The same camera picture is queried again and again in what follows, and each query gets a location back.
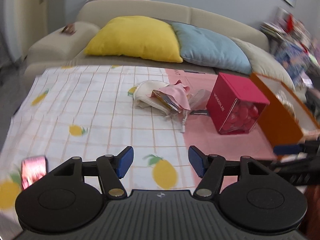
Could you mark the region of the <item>orange cardboard box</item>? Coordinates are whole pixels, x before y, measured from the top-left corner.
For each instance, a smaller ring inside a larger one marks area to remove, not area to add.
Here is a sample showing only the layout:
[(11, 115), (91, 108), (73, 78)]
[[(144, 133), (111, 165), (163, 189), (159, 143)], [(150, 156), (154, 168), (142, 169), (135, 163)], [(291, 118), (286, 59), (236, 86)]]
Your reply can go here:
[[(251, 74), (250, 79), (270, 102), (261, 113), (258, 124), (272, 147), (318, 139), (319, 124), (287, 85), (277, 79), (255, 73)], [(287, 100), (293, 104), (295, 114), (289, 113), (276, 98), (279, 90), (284, 91)]]

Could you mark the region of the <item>smartphone with pink screen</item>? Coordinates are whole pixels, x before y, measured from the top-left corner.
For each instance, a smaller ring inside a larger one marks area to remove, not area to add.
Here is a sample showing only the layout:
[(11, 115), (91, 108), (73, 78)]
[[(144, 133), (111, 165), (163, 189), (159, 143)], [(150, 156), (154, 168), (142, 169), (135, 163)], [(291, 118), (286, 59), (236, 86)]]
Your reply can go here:
[(21, 184), (25, 190), (47, 174), (47, 159), (44, 155), (29, 157), (21, 163)]

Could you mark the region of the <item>pink table mat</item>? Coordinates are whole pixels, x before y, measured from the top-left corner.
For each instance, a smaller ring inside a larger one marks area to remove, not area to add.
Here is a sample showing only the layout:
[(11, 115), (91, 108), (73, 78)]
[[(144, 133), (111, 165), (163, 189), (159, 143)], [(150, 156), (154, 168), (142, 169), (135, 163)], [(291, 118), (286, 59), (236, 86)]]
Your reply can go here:
[[(181, 80), (184, 85), (189, 86), (190, 92), (205, 89), (212, 91), (217, 75), (190, 73), (183, 70), (166, 69), (169, 83), (174, 84)], [(240, 160), (243, 155), (251, 156), (254, 159), (276, 160), (273, 149), (265, 138), (262, 130), (255, 125), (253, 130), (248, 134), (239, 135), (220, 135), (213, 124), (213, 121), (206, 115), (189, 115), (185, 124), (185, 132), (181, 133), (181, 118), (172, 118), (175, 136), (182, 146), (177, 147), (179, 172), (182, 181), (185, 183), (183, 187), (195, 187), (200, 179), (192, 169), (188, 159), (188, 148), (195, 145), (205, 154), (215, 153), (225, 157), (226, 160)]]

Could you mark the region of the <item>red lidded candy box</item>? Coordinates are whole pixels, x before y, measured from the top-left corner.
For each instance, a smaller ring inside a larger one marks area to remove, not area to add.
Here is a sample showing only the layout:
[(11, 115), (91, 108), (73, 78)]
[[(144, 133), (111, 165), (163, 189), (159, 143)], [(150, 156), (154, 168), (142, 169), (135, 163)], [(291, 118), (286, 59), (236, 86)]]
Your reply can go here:
[(219, 134), (247, 134), (269, 104), (249, 78), (221, 73), (206, 108)]

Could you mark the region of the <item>checked lemon tablecloth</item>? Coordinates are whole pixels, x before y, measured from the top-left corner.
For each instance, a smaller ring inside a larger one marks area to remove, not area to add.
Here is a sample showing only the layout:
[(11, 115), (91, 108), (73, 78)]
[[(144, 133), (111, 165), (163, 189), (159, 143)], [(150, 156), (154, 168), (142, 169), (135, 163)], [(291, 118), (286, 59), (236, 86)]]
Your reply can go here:
[(11, 120), (1, 150), (1, 239), (20, 233), (14, 204), (21, 191), (22, 162), (45, 156), (53, 170), (73, 156), (84, 161), (135, 150), (122, 180), (132, 189), (194, 190), (187, 146), (177, 116), (134, 101), (145, 81), (182, 79), (182, 71), (140, 66), (50, 68), (38, 76)]

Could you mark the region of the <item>blue floral bag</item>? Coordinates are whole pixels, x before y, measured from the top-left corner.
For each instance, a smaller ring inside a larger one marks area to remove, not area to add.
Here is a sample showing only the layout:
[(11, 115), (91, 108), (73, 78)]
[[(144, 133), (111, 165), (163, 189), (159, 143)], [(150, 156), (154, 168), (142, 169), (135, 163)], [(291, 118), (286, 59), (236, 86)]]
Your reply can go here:
[(303, 47), (289, 41), (280, 44), (274, 58), (284, 67), (295, 86), (299, 85), (301, 75), (308, 70), (313, 60)]

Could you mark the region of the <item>grey-beige pillow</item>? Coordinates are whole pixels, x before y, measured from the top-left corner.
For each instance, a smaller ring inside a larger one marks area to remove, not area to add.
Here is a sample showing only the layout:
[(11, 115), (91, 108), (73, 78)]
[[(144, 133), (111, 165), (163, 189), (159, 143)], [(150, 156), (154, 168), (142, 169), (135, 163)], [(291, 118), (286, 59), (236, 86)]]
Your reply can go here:
[(231, 37), (231, 40), (235, 42), (247, 56), (252, 67), (252, 72), (277, 79), (290, 89), (296, 90), (288, 72), (270, 53), (238, 38)]

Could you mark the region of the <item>stack of books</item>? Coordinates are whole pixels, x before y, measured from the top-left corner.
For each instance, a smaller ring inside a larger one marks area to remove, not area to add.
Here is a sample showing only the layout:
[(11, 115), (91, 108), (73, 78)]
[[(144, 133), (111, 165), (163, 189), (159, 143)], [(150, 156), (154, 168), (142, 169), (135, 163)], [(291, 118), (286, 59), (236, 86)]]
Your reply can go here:
[(269, 40), (275, 40), (278, 44), (289, 41), (310, 53), (314, 53), (317, 49), (317, 39), (311, 36), (305, 24), (282, 7), (278, 7), (271, 21), (260, 25), (260, 30)]

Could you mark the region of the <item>pink cloth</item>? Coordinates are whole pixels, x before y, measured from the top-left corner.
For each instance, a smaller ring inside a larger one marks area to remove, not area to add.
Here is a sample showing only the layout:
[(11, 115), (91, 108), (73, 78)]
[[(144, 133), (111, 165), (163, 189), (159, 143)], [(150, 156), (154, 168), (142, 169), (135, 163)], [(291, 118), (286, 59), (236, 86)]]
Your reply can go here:
[(175, 84), (170, 84), (159, 89), (154, 89), (152, 91), (152, 95), (165, 95), (179, 109), (190, 110), (188, 101), (189, 92), (189, 86), (184, 85), (181, 80), (178, 80)]

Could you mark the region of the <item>blue pillow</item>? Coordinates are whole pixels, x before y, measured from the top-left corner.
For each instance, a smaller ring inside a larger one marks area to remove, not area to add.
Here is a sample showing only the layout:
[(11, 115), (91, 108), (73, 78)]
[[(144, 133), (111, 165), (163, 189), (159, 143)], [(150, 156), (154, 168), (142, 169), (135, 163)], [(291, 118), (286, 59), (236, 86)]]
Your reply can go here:
[(240, 47), (227, 36), (193, 25), (171, 24), (180, 44), (184, 61), (249, 75), (252, 67)]

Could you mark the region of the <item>beige sofa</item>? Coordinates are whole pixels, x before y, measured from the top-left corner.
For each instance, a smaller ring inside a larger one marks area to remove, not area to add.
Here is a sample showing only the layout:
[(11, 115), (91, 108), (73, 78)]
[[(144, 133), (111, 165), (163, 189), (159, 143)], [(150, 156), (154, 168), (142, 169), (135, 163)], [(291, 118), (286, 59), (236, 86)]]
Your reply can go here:
[(60, 29), (33, 44), (27, 55), (23, 75), (26, 91), (35, 77), (48, 68), (62, 66), (125, 65), (186, 70), (217, 74), (219, 68), (192, 63), (169, 63), (125, 56), (86, 56), (84, 48), (110, 20), (119, 16), (148, 16), (165, 22), (181, 22), (238, 38), (269, 53), (267, 36), (249, 25), (212, 12), (178, 4), (142, 0), (98, 0), (85, 4), (76, 17), (75, 34), (65, 35)]

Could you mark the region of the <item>small brown stand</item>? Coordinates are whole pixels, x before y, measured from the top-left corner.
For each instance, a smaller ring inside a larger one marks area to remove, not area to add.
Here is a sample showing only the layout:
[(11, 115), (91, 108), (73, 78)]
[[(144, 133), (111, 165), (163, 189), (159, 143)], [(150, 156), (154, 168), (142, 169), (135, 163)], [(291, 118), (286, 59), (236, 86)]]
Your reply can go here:
[(73, 35), (76, 32), (75, 30), (75, 24), (67, 24), (62, 30), (61, 33), (65, 35)]

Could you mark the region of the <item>yellow pillow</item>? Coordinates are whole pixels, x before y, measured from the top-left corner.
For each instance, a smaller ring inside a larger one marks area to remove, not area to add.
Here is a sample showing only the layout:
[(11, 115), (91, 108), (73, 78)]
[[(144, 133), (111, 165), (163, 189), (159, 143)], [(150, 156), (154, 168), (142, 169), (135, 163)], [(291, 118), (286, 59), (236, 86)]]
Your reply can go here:
[(172, 26), (146, 16), (113, 18), (90, 40), (84, 53), (88, 56), (128, 56), (159, 62), (183, 62)]

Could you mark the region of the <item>wooden door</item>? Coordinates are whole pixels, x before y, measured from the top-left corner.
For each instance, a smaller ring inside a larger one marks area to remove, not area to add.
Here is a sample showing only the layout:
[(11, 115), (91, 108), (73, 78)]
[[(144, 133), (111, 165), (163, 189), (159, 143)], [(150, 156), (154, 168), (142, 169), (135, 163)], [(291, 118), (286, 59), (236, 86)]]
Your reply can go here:
[(48, 0), (3, 0), (4, 37), (14, 61), (28, 55), (29, 48), (48, 34)]

